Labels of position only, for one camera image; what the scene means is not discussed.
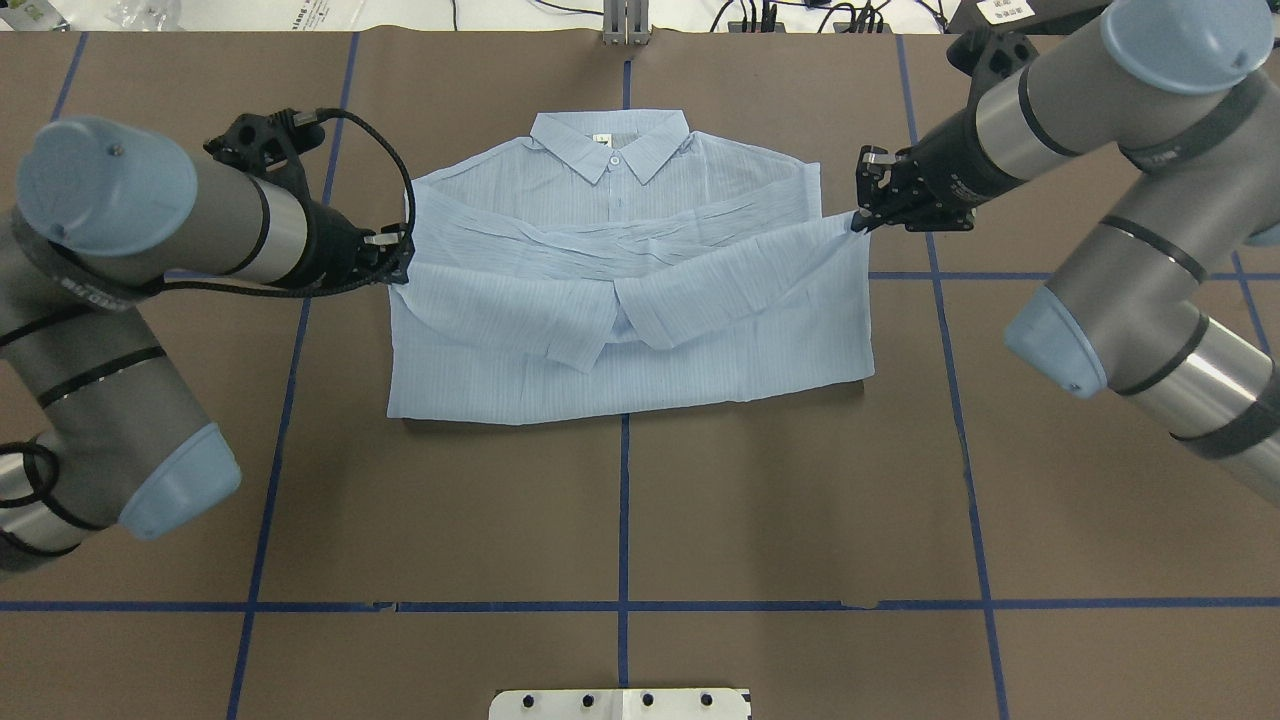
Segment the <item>wrinkled fabric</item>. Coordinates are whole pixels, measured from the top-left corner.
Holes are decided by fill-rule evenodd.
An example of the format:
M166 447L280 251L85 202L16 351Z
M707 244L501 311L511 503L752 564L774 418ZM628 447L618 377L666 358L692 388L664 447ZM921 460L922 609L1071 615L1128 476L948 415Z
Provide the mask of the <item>wrinkled fabric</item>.
M818 181L678 110L540 114L419 178L388 415L541 423L870 375L869 237L822 218Z

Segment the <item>black band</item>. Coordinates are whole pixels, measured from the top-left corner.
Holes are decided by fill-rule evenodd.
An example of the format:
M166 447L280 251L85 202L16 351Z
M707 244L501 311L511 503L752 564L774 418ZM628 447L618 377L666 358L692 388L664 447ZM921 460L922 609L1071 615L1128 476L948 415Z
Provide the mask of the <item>black band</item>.
M271 229L271 206L266 202L266 193L262 192L262 186L257 184L257 181L250 178L250 183L253 190L257 191L257 201L262 205L262 227L257 231L257 242L253 243L253 250L241 260L239 265L236 265L230 270L219 273L220 275L234 275L236 273L243 270L252 263L257 254L262 251L262 246L266 245L266 233Z
M110 375L114 375L115 373L119 373L120 370L127 370L137 365L138 363L145 363L147 360L154 360L156 357L164 357L164 356L165 351L159 345L154 347L143 347L142 350L136 350L133 352L129 352L128 355L122 355L115 360L111 360L110 363L102 363L97 368L86 370L64 383L59 383L46 389L45 392L40 393L40 396L36 397L36 402L38 402L41 407L49 407L54 402L58 402L63 397L67 397L68 395L76 392L77 389L81 389L84 386L93 384L101 380L102 378L108 378Z
M79 266L74 261L74 254L45 240L17 213L14 213L10 227L14 242L27 256L27 260L81 302L119 313L151 297L151 293L143 288L116 284Z
M50 313L38 320L32 320L13 332L0 336L0 350L4 350L32 333L37 333L45 328L51 328L59 323L70 320L72 318L79 318L81 315L88 314L91 310L92 307L88 305L68 305L67 307Z
M18 539L13 533L0 530L0 570L6 573L26 573L45 562L61 557L79 547L76 543L67 550L38 550Z
M1174 370L1178 369L1179 365L1185 363L1187 359L1192 356L1192 352L1196 352L1201 341L1204 340L1206 332L1208 332L1208 315L1201 313L1199 320L1196 322L1196 331L1192 333L1192 337L1187 338L1187 343L1183 345L1181 350L1179 350L1178 354L1169 360L1169 363L1161 365L1158 370L1152 373L1149 378L1142 380L1140 383L1124 389L1117 389L1116 395L1129 397L1156 387L1160 380L1167 378Z
M929 195L948 210L965 211L1027 181L1001 170L978 140L977 108L960 110L910 150Z
M1170 260L1178 263L1181 269L1190 273L1192 277L1196 278L1196 282L1203 283L1208 279L1208 270L1204 269L1204 265L1201 265L1199 261L1188 255L1185 250L1178 247L1172 242L1169 242L1160 233L1149 228L1144 228L1133 220L1126 220L1116 215L1107 215L1098 222L1103 225L1110 225L1120 232L1128 233L1165 254Z
M1018 105L1023 109L1023 119L1027 120L1027 127L1032 129L1032 135L1034 135L1036 140L1041 141L1041 145L1044 147L1048 147L1053 152L1066 158L1079 158L1079 152L1050 137L1048 133L1044 132L1044 126L1039 124L1039 119L1036 118L1036 113L1032 110L1032 99L1027 94L1027 78L1030 76L1028 72L1029 69L1030 68L1023 69L1023 74L1018 78Z
M1144 173L1165 170L1199 158L1244 124L1266 94L1267 85L1265 70L1256 70L1236 83L1199 122L1172 140L1147 147L1121 147L1120 152Z
M1271 364L1271 378L1244 413L1221 428L1199 437L1174 436L1188 450L1207 460L1239 455L1280 430L1280 372Z
M28 505L35 505L49 497L49 493L54 491L54 486L58 484L58 456L54 455L52 450L40 445L38 442L6 442L0 445L0 456L4 455L22 455L22 471L27 475L27 483L31 484L31 492L23 497L15 498L0 498L0 509L13 510L14 507L26 507ZM40 468L32 460L33 457L42 457L45 462L49 464L49 477L42 478L40 475Z
M22 469L27 473L27 478L40 474L40 468L36 466L36 461L32 460L31 455L24 455L22 457ZM105 530L108 528L108 525L97 525L90 523L88 520L82 520L77 518L76 515L72 514L70 510L67 510L67 507L61 502L58 502L58 498L54 497L52 495L45 497L45 507L47 507L50 512L58 516L59 520L67 523L73 528L79 528L82 530L90 530L93 533L99 530Z

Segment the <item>clear plastic bag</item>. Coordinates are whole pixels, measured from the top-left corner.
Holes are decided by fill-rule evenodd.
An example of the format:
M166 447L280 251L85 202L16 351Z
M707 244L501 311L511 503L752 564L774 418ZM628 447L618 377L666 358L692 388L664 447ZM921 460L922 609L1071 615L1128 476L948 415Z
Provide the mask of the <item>clear plastic bag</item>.
M49 0L0 0L0 22L13 29L68 29Z
M106 19L124 29L159 32L182 29L178 15L182 0L120 0L106 13Z

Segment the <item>silver metal cylinder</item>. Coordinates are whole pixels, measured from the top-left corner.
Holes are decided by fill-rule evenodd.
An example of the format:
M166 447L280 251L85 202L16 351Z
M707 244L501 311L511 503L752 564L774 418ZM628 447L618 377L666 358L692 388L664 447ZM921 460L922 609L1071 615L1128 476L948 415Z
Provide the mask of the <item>silver metal cylinder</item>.
M978 100L978 142L1001 170L1018 179L1034 179L1066 163L1073 155L1064 155L1044 145L1032 129L1034 118L1028 118L1019 99L1019 83L1027 68L1002 81Z
M22 456L0 457L0 497L23 497L33 489L27 479ZM90 536L88 530L77 528L55 515L44 502L0 509L0 530L46 552L76 547Z
M1129 400L1175 436L1198 437L1222 428L1257 402L1271 372L1270 357L1208 319L1203 338L1185 360Z
M266 206L266 236L233 278L271 283L289 274L307 249L307 215L298 200L269 182L253 181Z

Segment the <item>black cable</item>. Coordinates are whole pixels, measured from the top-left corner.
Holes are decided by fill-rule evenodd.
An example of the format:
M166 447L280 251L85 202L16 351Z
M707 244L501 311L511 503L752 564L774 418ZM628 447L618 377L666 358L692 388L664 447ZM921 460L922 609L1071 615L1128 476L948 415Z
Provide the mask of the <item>black cable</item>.
M941 29L942 32L947 31L947 15L946 15L946 8L942 6L942 0L938 0L937 10L934 10L933 5L929 5L925 0L915 0L915 4L920 5L922 8L929 12L929 15L933 18L933 22L938 23L938 29Z
M728 10L728 6L732 5L732 4L733 4L733 0L724 0L724 4L721 5L719 12L716 13L716 19L712 20L712 29L709 29L707 32L716 32L716 28L719 26L719 19L724 17L724 10Z
M54 492L61 466L58 464L58 456L54 455L52 450L35 441L6 442L0 445L0 456L4 455L22 455L23 468L27 471L27 482L31 483L31 493L15 500L0 500L0 509L12 510L14 507L26 507L36 502L44 502L49 497L49 493ZM49 462L49 477L41 478L40 470L35 469L33 464L28 465L26 462L27 457L41 457L45 462Z
M410 238L413 237L413 225L415 223L417 223L417 201L413 197L413 178L410 177L408 168L404 167L404 160L401 159L399 154L396 152L396 149L392 147L392 143L388 142L387 138L383 137L380 132L374 129L374 127L370 126L367 122L365 122L364 118L349 110L346 110L343 108L320 108L316 110L316 117L320 118L321 122L333 118L343 118L351 120L352 123L356 123L357 126L360 126L361 129L367 132L369 137L374 138L374 141L378 145L380 145L383 150L387 151L392 161L396 163L396 169L399 170L401 181L404 182L404 193L408 199L408 215L404 219L404 225L403 231L401 232L399 243L403 245L406 242L410 242ZM397 255L398 252L396 250L389 250L383 256L381 264L378 265L370 275L357 281L352 281L346 284L329 288L311 287L300 290L268 290L257 287L241 287L228 283L211 283L202 281L177 281L177 282L161 281L160 283L147 290L154 290L155 292L168 292L170 290L209 290L214 292L228 292L232 295L248 295L252 297L289 297L289 299L329 297L332 295L340 295L343 292L351 292L353 290L358 290L369 284L383 282L396 270Z
M548 3L547 0L529 0L529 1L532 3L532 4L535 4L535 5L547 5L548 8L556 8L557 10L564 10L566 13L577 13L580 15L600 15L602 18L604 17L604 13L602 13L600 10L584 10L582 8L566 8L563 5L556 5L553 3Z
M858 22L858 8L854 8L852 3L836 3L827 10L827 14L822 17L822 23L818 24L818 32L822 32L823 29L827 28L827 20L829 20L831 15L835 15L836 10L840 10L841 8L849 10L850 26Z
M877 22L881 26L884 24L884 14L881 13L881 10L883 10L893 0L884 0L879 5L873 6L870 0L867 0L863 4L861 10L855 8L852 3L836 3L835 5L831 6L831 9L827 10L827 14L822 18L822 23L818 26L818 32L822 32L827 27L827 20L829 20L831 15L833 15L836 10L840 9L849 10L849 27L841 32L846 33L860 32L861 28L864 27L867 27L868 29L874 29Z

